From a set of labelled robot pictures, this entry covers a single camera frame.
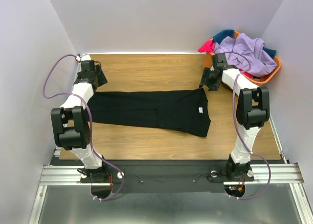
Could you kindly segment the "black t shirt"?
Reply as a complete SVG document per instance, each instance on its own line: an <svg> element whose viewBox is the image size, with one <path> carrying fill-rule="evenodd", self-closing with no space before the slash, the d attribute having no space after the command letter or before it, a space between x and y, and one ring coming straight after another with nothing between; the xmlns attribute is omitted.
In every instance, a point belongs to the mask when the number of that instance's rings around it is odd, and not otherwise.
<svg viewBox="0 0 313 224"><path fill-rule="evenodd" d="M204 89L96 92L88 101L93 122L160 128L206 137L211 120Z"/></svg>

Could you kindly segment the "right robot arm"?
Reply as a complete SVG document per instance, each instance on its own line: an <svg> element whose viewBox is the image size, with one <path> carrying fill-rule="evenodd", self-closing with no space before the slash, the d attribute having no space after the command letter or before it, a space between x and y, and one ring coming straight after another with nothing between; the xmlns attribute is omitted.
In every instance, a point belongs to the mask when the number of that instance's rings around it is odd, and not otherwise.
<svg viewBox="0 0 313 224"><path fill-rule="evenodd" d="M211 60L212 63L203 70L199 86L216 91L224 83L232 89L233 120L237 133L226 168L222 173L213 172L212 175L238 180L252 175L250 161L254 142L270 116L269 90L254 84L235 65L228 64L226 54L213 54Z"/></svg>

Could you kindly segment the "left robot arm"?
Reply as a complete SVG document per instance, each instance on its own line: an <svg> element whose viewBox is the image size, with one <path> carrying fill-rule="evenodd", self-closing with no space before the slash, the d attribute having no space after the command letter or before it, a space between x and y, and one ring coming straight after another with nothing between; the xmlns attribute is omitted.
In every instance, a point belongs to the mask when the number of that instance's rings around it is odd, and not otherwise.
<svg viewBox="0 0 313 224"><path fill-rule="evenodd" d="M77 171L81 182L102 183L109 180L104 158L91 145L91 126L86 104L107 79L101 64L86 55L79 59L80 71L67 100L51 110L51 123L56 146L73 153L84 165Z"/></svg>

